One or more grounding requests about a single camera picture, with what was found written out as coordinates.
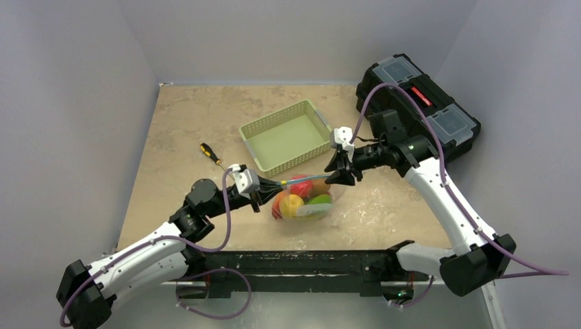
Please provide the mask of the brown fake kiwi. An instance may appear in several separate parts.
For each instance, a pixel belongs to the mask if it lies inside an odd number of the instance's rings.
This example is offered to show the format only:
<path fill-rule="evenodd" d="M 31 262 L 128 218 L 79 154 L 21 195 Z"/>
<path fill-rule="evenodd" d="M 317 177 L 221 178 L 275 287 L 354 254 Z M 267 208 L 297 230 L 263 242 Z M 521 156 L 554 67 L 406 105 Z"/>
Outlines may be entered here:
<path fill-rule="evenodd" d="M 320 195 L 328 195 L 330 192 L 330 185 L 325 183 L 325 179 L 319 178 L 312 180 L 312 189 L 310 191 L 311 197 Z"/>

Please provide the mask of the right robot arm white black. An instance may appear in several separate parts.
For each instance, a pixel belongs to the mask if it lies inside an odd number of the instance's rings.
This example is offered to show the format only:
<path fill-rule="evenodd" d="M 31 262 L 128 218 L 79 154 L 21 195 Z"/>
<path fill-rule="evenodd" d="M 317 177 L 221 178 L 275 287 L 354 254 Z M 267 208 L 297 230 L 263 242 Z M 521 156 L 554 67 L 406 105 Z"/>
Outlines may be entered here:
<path fill-rule="evenodd" d="M 405 138 L 396 113 L 394 141 L 388 136 L 376 143 L 355 147 L 349 127 L 334 128 L 330 145 L 335 154 L 325 171 L 327 184 L 353 186 L 364 171 L 382 166 L 397 170 L 422 196 L 443 227 L 451 248 L 427 247 L 404 241 L 387 249 L 384 270 L 394 278 L 409 272 L 436 276 L 457 296 L 500 278 L 516 250 L 509 234 L 499 235 L 471 207 L 442 168 L 442 156 L 424 136 Z"/>

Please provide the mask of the yellow fake lemon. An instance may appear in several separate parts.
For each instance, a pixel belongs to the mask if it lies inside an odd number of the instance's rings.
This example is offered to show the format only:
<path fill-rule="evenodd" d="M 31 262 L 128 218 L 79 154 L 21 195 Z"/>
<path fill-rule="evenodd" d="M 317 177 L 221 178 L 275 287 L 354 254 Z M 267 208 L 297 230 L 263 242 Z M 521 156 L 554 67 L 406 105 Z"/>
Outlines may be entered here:
<path fill-rule="evenodd" d="M 283 218 L 292 218 L 297 215 L 297 211 L 303 205 L 304 201 L 299 195 L 288 194 L 281 198 L 279 202 L 279 211 Z"/>

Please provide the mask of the clear zip top bag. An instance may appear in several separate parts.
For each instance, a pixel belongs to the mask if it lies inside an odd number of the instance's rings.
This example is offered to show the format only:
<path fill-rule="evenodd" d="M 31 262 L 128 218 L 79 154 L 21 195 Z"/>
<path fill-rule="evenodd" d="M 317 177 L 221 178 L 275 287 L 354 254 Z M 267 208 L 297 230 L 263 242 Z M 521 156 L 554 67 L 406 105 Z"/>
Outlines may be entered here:
<path fill-rule="evenodd" d="M 295 175 L 279 181 L 282 190 L 274 195 L 271 216 L 274 220 L 309 221 L 328 215 L 344 195 L 346 187 L 327 184 L 326 175 Z"/>

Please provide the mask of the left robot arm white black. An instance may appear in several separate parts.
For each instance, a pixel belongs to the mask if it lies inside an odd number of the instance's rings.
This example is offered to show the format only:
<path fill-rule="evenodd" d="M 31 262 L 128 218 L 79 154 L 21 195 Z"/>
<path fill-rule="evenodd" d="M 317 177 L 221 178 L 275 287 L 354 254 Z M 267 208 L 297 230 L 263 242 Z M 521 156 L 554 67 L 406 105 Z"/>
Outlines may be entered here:
<path fill-rule="evenodd" d="M 227 176 L 222 187 L 210 179 L 197 180 L 184 203 L 160 227 L 119 252 L 88 265 L 69 264 L 56 299 L 62 307 L 63 328 L 98 328 L 110 318 L 116 302 L 143 287 L 185 277 L 200 278 L 204 261 L 198 256 L 222 251 L 232 232 L 232 211 L 251 206 L 254 212 L 284 190 L 283 182 L 253 171 Z"/>

